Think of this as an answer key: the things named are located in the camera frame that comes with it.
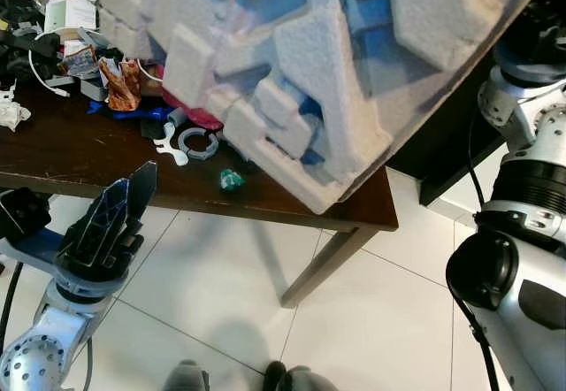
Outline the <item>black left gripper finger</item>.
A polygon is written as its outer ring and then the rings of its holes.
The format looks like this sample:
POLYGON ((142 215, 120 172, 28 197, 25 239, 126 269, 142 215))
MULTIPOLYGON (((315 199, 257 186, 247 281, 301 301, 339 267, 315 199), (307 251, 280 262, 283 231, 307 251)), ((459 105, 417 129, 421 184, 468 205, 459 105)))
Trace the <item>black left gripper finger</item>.
POLYGON ((94 198, 67 230, 60 258, 66 265, 115 265, 113 250, 128 218, 129 178, 119 178, 94 198))
POLYGON ((157 162, 147 161, 129 176, 129 232, 142 228, 141 218, 157 192, 157 162))

